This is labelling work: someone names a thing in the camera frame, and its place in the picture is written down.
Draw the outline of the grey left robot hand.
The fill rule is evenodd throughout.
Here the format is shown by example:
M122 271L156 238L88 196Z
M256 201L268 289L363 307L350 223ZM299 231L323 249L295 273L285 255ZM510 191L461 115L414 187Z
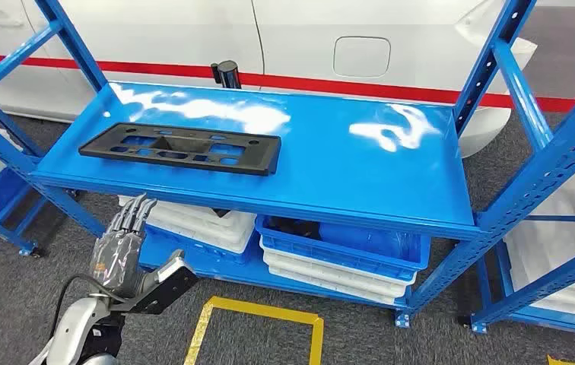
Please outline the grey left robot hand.
M129 199L94 244L90 274L118 297L133 298L141 291L145 272L139 258L145 223L156 204L146 194Z

